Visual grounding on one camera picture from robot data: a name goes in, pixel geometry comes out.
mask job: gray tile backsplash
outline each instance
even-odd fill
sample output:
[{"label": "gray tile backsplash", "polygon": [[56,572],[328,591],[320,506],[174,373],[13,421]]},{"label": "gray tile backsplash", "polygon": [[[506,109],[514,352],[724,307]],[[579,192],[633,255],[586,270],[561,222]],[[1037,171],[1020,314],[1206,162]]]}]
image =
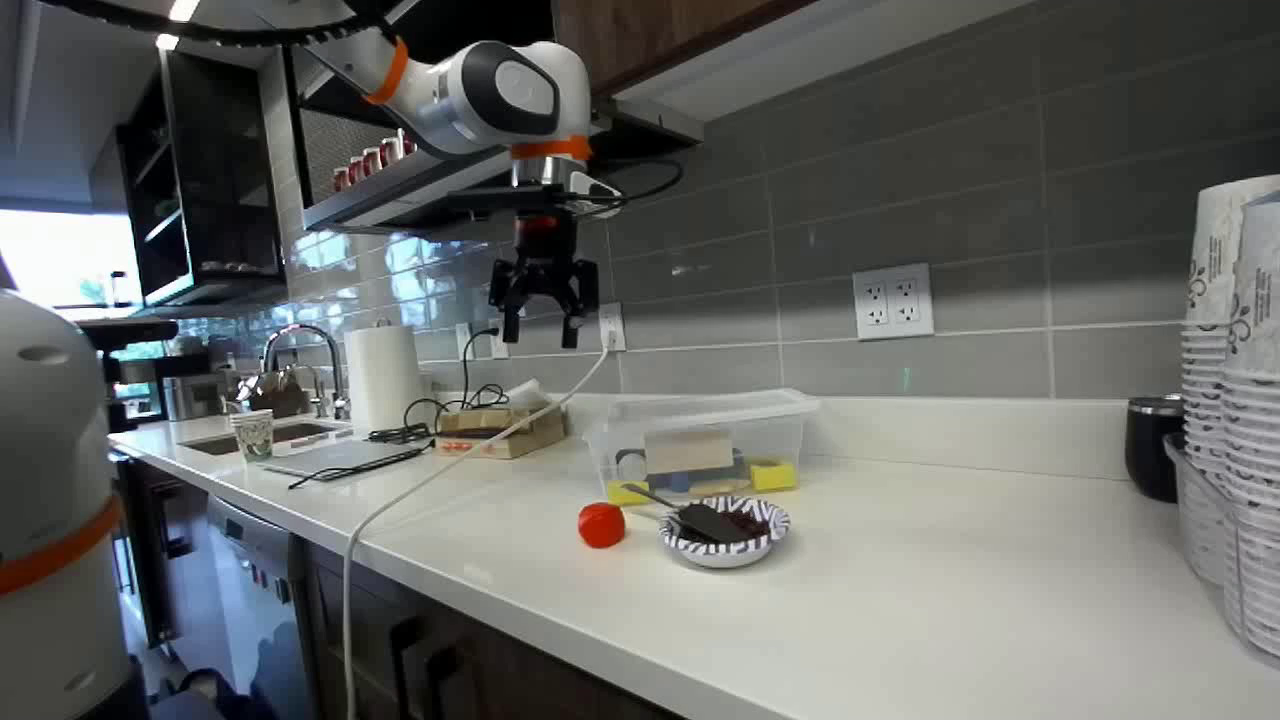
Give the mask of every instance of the gray tile backsplash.
[{"label": "gray tile backsplash", "polygon": [[[273,105],[276,192],[297,196]],[[716,120],[686,185],[579,227],[630,352],[598,394],[807,388],[856,398],[1134,398],[1175,385],[1195,192],[1280,169],[1277,0],[1037,0],[783,102]],[[630,169],[653,189],[667,169]],[[491,320],[510,222],[287,243],[291,300],[188,334],[254,352],[280,320],[403,320],[440,388],[455,325]],[[852,271],[931,266],[935,335],[856,340]],[[529,307],[474,388],[588,363]]]}]

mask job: kitchen counter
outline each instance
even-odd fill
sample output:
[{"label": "kitchen counter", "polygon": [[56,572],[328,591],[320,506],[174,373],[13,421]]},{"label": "kitchen counter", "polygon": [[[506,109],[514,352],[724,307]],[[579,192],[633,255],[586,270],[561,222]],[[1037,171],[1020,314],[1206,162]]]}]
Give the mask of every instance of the kitchen counter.
[{"label": "kitchen counter", "polygon": [[[968,417],[935,448],[988,431],[1024,448],[1020,468],[941,465],[916,448],[922,436],[892,443],[871,411],[852,408],[870,405],[830,405],[806,487],[778,497],[795,536],[748,572],[672,566],[650,509],[630,512],[621,548],[586,548],[578,512],[598,487],[579,443],[460,465],[372,526],[359,566],[680,717],[1280,717],[1280,664],[1223,628],[1181,555],[1175,512],[1121,475],[1041,473],[1070,448],[1117,451],[1111,405],[1070,408],[1053,424],[1017,421],[1043,417],[1029,405],[988,421],[908,405],[922,417],[911,431]],[[157,424],[113,436],[113,448],[333,554],[440,465],[420,457],[285,491],[285,475],[242,457],[185,448],[223,431],[229,421]]]}]

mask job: ceiling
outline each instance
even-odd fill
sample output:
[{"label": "ceiling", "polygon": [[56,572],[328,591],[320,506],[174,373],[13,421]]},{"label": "ceiling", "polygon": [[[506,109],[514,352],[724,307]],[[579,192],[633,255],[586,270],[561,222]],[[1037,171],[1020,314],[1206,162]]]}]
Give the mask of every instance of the ceiling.
[{"label": "ceiling", "polygon": [[[174,0],[115,0],[167,11]],[[246,0],[203,0],[195,22],[248,26]],[[260,64],[264,54],[199,57]],[[157,75],[157,38],[42,0],[0,0],[0,207],[123,207],[113,129]]]}]

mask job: bowl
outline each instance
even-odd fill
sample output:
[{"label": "bowl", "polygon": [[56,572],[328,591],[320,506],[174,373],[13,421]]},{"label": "bowl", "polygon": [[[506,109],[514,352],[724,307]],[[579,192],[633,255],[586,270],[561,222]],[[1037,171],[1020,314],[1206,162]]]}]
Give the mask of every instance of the bowl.
[{"label": "bowl", "polygon": [[762,566],[791,529],[787,512],[762,500],[762,497],[706,497],[698,506],[709,506],[716,512],[732,512],[732,517],[754,517],[757,526],[766,526],[766,536],[740,542],[740,546],[706,546],[706,542],[690,542],[680,536],[680,517],[672,512],[663,519],[663,548],[691,566],[691,568],[748,568]]}]

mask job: white robot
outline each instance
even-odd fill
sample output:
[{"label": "white robot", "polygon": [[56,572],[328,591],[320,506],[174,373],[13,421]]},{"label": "white robot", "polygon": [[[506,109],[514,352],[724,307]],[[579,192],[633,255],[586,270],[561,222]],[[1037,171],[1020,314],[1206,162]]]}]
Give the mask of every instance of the white robot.
[{"label": "white robot", "polygon": [[[47,0],[72,11],[103,6]],[[270,26],[346,15],[340,0],[248,0]],[[474,44],[416,64],[401,40],[356,32],[314,54],[390,109],[423,153],[514,147],[516,266],[491,277],[506,335],[538,292],[564,307],[564,343],[598,307],[598,270],[573,260],[573,222],[621,192],[588,177],[592,89],[561,44]],[[103,385],[95,352],[61,318],[0,292],[0,720],[103,717],[134,686],[113,529]]]}]

